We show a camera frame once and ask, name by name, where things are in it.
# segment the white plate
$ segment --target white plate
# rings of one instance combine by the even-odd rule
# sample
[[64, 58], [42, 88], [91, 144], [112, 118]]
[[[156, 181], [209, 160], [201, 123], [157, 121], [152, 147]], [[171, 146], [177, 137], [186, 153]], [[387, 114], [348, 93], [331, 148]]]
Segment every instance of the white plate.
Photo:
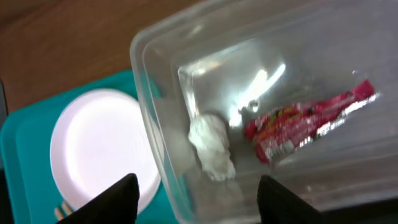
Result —
[[116, 90], [90, 91], [66, 107], [52, 133], [50, 161], [61, 195], [75, 210], [135, 173], [140, 212], [160, 183], [139, 104]]

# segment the brown wooden surface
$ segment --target brown wooden surface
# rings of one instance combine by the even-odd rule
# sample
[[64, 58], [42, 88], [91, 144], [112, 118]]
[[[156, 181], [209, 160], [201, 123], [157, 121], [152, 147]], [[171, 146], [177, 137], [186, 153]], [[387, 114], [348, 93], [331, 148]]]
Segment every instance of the brown wooden surface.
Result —
[[0, 27], [9, 112], [131, 67], [145, 27], [201, 0], [56, 0]]

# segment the transparent box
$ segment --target transparent box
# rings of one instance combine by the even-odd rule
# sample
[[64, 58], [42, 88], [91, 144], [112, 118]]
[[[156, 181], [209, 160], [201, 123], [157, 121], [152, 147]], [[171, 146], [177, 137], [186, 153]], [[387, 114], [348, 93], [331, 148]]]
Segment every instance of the transparent box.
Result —
[[[389, 0], [213, 0], [138, 33], [130, 54], [142, 115], [179, 222], [259, 222], [264, 174], [319, 210], [398, 196], [397, 11]], [[256, 80], [264, 72], [268, 81]], [[251, 98], [260, 102], [255, 117], [364, 79], [381, 97], [272, 173], [243, 138], [237, 114]], [[203, 113], [229, 127], [234, 180], [201, 171], [187, 136]]]

